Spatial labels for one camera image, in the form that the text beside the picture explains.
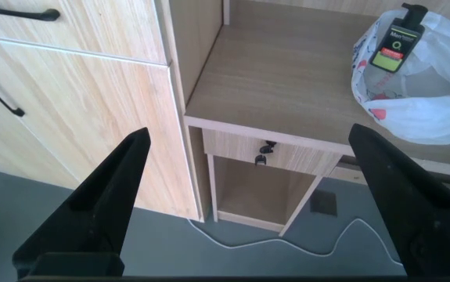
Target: floor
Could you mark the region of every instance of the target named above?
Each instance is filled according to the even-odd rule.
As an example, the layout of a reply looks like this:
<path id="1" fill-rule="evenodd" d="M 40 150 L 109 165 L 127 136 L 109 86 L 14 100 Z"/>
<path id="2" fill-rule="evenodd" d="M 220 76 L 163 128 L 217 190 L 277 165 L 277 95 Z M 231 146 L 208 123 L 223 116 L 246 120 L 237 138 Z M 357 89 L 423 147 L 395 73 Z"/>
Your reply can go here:
<path id="1" fill-rule="evenodd" d="M 364 219 L 398 256 L 366 186 L 324 179 L 318 190 L 337 196 L 337 216 L 301 211 L 284 239 L 319 254 L 330 253 L 355 218 Z M 67 198 L 70 190 L 0 173 L 0 281 L 15 280 L 12 253 Z M 214 239 L 237 245 L 277 234 L 232 222 L 197 223 Z M 125 276 L 383 276 L 405 275 L 378 237 L 360 222 L 352 224 L 325 258 L 307 255 L 281 242 L 229 250 L 207 239 L 185 219 L 135 209 L 121 257 Z"/>

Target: open shelf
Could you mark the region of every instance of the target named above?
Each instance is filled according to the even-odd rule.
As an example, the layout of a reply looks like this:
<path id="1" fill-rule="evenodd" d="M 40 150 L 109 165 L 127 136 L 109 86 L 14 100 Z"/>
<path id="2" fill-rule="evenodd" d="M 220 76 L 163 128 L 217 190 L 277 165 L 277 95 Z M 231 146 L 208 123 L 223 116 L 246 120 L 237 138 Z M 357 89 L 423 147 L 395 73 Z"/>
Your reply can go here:
<path id="1" fill-rule="evenodd" d="M 450 174 L 450 145 L 397 139 L 353 97 L 353 45 L 376 17 L 249 1 L 232 1 L 230 14 L 187 106 L 188 125 L 352 156 L 347 139 L 359 123 Z"/>
<path id="2" fill-rule="evenodd" d="M 215 219 L 282 234 L 320 181 L 314 175 L 208 156 Z"/>

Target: desk drawer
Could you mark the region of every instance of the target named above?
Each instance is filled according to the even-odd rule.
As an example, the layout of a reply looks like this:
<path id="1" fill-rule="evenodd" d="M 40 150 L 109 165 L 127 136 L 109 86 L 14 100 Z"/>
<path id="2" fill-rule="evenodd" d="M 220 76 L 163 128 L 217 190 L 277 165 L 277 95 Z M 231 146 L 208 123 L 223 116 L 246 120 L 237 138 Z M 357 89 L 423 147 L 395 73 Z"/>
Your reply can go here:
<path id="1" fill-rule="evenodd" d="M 0 11 L 47 9 L 59 16 L 44 21 L 0 14 L 0 38 L 167 64 L 153 0 L 0 0 Z"/>
<path id="2" fill-rule="evenodd" d="M 207 129 L 203 130 L 203 143 L 206 154 L 250 163 L 267 145 L 262 139 Z M 277 143 L 273 153 L 265 156 L 267 166 L 320 176 L 328 176 L 341 159 L 341 154 L 284 143 Z"/>

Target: white plastic bag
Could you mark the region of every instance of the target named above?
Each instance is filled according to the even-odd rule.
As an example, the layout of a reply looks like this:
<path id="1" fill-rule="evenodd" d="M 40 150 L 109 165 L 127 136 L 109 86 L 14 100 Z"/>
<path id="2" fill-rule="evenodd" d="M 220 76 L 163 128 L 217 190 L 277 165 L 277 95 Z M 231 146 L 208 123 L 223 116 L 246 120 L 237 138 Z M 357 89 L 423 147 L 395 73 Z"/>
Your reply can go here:
<path id="1" fill-rule="evenodd" d="M 351 90 L 376 122 L 398 138 L 450 144 L 450 20 L 428 12 L 422 38 L 395 74 L 368 63 L 394 18 L 389 11 L 354 46 Z"/>

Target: cable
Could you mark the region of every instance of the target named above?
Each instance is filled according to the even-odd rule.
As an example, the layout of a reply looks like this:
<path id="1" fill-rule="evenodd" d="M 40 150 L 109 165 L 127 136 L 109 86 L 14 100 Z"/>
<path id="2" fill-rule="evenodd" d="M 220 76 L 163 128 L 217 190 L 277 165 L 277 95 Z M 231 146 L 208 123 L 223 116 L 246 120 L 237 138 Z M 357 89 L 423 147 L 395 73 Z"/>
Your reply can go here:
<path id="1" fill-rule="evenodd" d="M 361 222 L 361 223 L 363 223 L 365 226 L 367 226 L 367 227 L 374 233 L 374 235 L 376 235 L 376 237 L 380 240 L 381 245 L 383 246 L 383 249 L 385 250 L 385 252 L 386 252 L 387 255 L 388 255 L 388 258 L 390 258 L 390 260 L 391 260 L 394 264 L 396 264 L 396 265 L 398 265 L 398 266 L 403 266 L 400 262 L 395 261 L 395 260 L 391 257 L 390 252 L 389 252 L 388 249 L 387 249 L 387 246 L 384 244 L 383 239 L 381 239 L 381 236 L 380 236 L 380 235 L 379 235 L 379 234 L 378 234 L 378 233 L 377 233 L 377 232 L 376 232 L 376 231 L 375 231 L 375 230 L 374 230 L 374 229 L 373 229 L 366 221 L 364 221 L 364 219 L 354 219 L 354 220 L 352 220 L 352 221 L 344 228 L 343 232 L 340 233 L 340 236 L 338 236 L 338 238 L 336 239 L 336 243 L 334 244 L 333 249 L 332 249 L 330 252 L 326 253 L 326 254 L 318 254 L 318 253 L 315 253 L 315 252 L 313 252 L 313 251 L 307 251 L 307 250 L 305 250 L 305 249 L 303 249 L 303 248 L 301 248 L 301 247 L 298 247 L 297 245 L 292 244 L 292 243 L 290 243 L 290 242 L 288 242 L 288 241 L 286 241 L 286 240 L 284 240 L 284 239 L 278 239 L 278 238 L 275 238 L 275 239 L 267 239 L 267 240 L 260 240 L 260 241 L 257 241 L 257 242 L 252 242 L 252 243 L 247 243 L 247 244 L 240 244 L 240 245 L 235 245 L 235 246 L 228 246 L 228 245 L 225 245 L 225 244 L 223 244 L 223 243 L 221 243 L 221 242 L 215 240 L 213 237 L 211 237 L 209 234 L 207 234 L 207 233 L 206 233 L 205 231 L 203 231 L 201 228 L 195 226 L 195 224 L 193 224 L 193 222 L 192 222 L 191 220 L 188 219 L 188 222 L 190 223 L 191 226 L 193 226 L 193 228 L 195 228 L 195 230 L 199 231 L 199 232 L 202 233 L 205 237 L 207 237 L 207 239 L 213 241 L 213 242 L 214 242 L 215 244 L 217 244 L 218 246 L 221 246 L 221 247 L 226 248 L 226 249 L 229 249 L 229 250 L 238 249 L 238 248 L 245 248 L 245 247 L 251 247 L 251 246 L 255 246 L 255 245 L 259 245 L 259 244 L 265 244 L 265 243 L 270 243 L 270 242 L 281 242 L 281 243 L 284 243 L 284 244 L 288 244 L 289 246 L 291 246 L 291 247 L 297 249 L 298 251 L 302 251 L 303 253 L 305 253 L 305 254 L 307 254 L 307 255 L 313 255 L 313 256 L 318 257 L 318 258 L 327 258 L 327 257 L 330 257 L 331 255 L 333 255 L 333 253 L 336 251 L 337 245 L 340 243 L 341 237 L 347 232 L 347 230 L 350 228 L 350 226 L 352 226 L 352 225 L 353 225 L 354 223 L 356 223 L 356 222 Z"/>

